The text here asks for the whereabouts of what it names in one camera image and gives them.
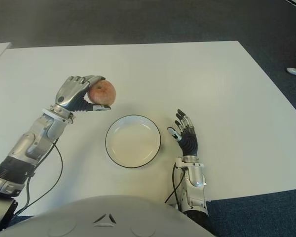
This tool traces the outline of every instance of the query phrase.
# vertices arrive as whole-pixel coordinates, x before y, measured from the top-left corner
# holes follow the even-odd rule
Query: floor
[[[0,42],[15,48],[221,40],[238,40],[296,108],[296,77],[285,71],[296,67],[296,7],[287,1],[0,0]],[[296,236],[296,191],[209,211],[220,236]]]

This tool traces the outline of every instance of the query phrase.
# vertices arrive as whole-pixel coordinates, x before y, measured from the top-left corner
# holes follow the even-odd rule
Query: robotic arm
[[[205,177],[202,173],[204,165],[197,157],[198,143],[194,126],[189,117],[178,110],[179,121],[175,121],[180,133],[168,127],[168,132],[176,139],[182,149],[183,156],[176,159],[176,167],[183,169],[184,178],[179,197],[178,209],[190,219],[215,234],[208,217],[204,197]]]
[[[48,152],[52,143],[63,133],[74,119],[73,111],[104,111],[109,106],[90,104],[84,100],[86,92],[102,76],[69,77],[59,89],[55,105],[43,109],[30,130],[23,134],[5,160],[0,164],[0,223],[10,220],[25,181],[34,176],[40,159]]]

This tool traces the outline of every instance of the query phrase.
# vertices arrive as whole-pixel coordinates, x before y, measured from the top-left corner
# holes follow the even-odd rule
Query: black cable
[[[64,161],[63,161],[63,157],[60,154],[60,151],[58,149],[58,147],[55,145],[56,150],[58,151],[59,157],[60,157],[60,161],[61,161],[61,170],[58,176],[58,179],[56,180],[55,184],[46,192],[44,193],[42,196],[40,196],[38,199],[36,199],[35,201],[33,201],[31,204],[29,204],[26,208],[32,206],[35,202],[37,202],[38,200],[40,200],[42,197],[44,197],[46,194],[48,194],[57,184],[58,181],[60,180],[61,175],[63,174],[63,169],[64,169]]]
[[[177,202],[178,210],[181,211],[181,206],[180,206],[179,199],[178,199],[178,195],[177,195],[177,188],[178,188],[178,186],[180,185],[180,183],[181,183],[181,181],[182,181],[183,179],[181,179],[181,181],[180,181],[180,183],[178,184],[178,186],[175,187],[175,184],[174,184],[174,170],[175,170],[175,168],[177,168],[177,167],[176,167],[176,164],[174,163],[174,165],[173,165],[173,169],[172,169],[172,187],[173,187],[173,192],[170,194],[170,196],[174,193],[174,195],[176,196],[176,202]]]
[[[180,184],[182,183],[182,181],[183,181],[183,179],[184,179],[184,175],[185,175],[185,170],[184,170],[184,169],[182,169],[182,170],[183,170],[183,175],[182,175],[182,178],[181,178],[179,184],[178,184],[178,185],[176,186],[176,188],[172,191],[172,193],[168,196],[168,198],[165,200],[164,203],[167,203],[167,201],[170,199],[170,197],[174,194],[174,191],[176,191],[176,190],[178,189],[178,187],[180,186]]]
[[[56,143],[58,142],[58,138],[55,140],[55,142],[53,142],[53,145],[52,147],[49,149],[49,151],[45,154],[45,156],[39,161],[39,163],[37,164],[37,166],[33,169],[33,173],[32,175],[34,174],[34,171],[43,163],[43,161],[49,156],[49,154],[52,152],[52,150],[56,147]],[[60,175],[62,174],[62,171],[63,171],[63,159],[62,159],[62,156],[58,150],[58,148],[56,147],[57,151],[58,151],[58,154],[60,155],[60,159],[61,159],[61,173]],[[38,200],[35,200],[34,202],[32,202],[30,205],[29,205],[29,202],[30,202],[30,181],[31,181],[31,178],[32,177],[29,177],[27,182],[26,182],[26,196],[27,196],[27,200],[26,200],[26,203],[25,205],[20,209],[18,210],[13,218],[15,218],[16,216],[20,215],[23,211],[25,211],[30,205],[32,205],[34,202],[38,201]]]

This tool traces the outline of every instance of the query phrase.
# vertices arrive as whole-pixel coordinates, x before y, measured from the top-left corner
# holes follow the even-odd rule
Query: apple
[[[88,90],[89,100],[97,105],[111,105],[115,101],[116,91],[107,80],[100,80]]]

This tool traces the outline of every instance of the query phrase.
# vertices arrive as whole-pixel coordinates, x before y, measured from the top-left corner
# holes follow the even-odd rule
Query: robot forearm
[[[196,156],[177,158],[176,166],[185,170],[182,182],[181,208],[182,212],[197,210],[208,214],[204,197],[205,177],[202,173],[203,164]]]
[[[72,122],[72,118],[70,111],[57,104],[43,110],[43,115],[21,136],[0,164],[0,195],[16,197],[20,194],[26,179],[33,176],[39,160],[63,133],[66,125]]]

